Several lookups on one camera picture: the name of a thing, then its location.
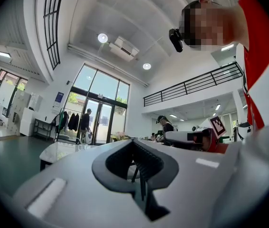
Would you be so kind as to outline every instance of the red shirt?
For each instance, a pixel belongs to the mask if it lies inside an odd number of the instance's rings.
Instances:
[[[248,122],[260,129],[269,125],[269,17],[257,0],[239,0],[249,32],[249,51],[244,49],[243,91]]]

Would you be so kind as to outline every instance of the hanging jacket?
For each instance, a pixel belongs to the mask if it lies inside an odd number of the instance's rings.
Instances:
[[[68,123],[69,123],[69,115],[67,114],[67,120],[66,120],[66,123],[65,123],[64,132],[67,131]]]
[[[63,120],[60,123],[59,131],[61,131],[65,127],[67,116],[68,116],[67,112],[64,112]]]
[[[70,120],[69,120],[69,123],[68,123],[68,128],[70,129],[70,130],[72,130],[73,129],[73,124],[74,124],[74,120],[75,120],[75,114],[73,113],[72,115],[71,115],[71,117],[70,117]]]
[[[79,115],[77,114],[77,115],[75,116],[74,123],[73,123],[73,130],[74,130],[74,131],[77,131],[78,121],[79,121]]]

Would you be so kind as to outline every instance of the green floor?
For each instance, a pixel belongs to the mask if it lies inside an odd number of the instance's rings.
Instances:
[[[12,196],[26,180],[39,173],[39,155],[51,142],[20,137],[0,142],[0,190]]]

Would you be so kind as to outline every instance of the black cap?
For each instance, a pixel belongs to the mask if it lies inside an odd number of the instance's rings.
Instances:
[[[165,116],[158,116],[158,119],[157,119],[157,124],[162,120],[162,119],[165,119]]]

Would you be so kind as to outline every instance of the doorway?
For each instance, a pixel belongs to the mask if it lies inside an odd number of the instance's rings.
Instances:
[[[91,109],[89,128],[93,133],[92,145],[102,145],[107,143],[108,135],[110,135],[110,116],[112,114],[113,106],[88,98],[83,113],[86,113],[87,109]]]

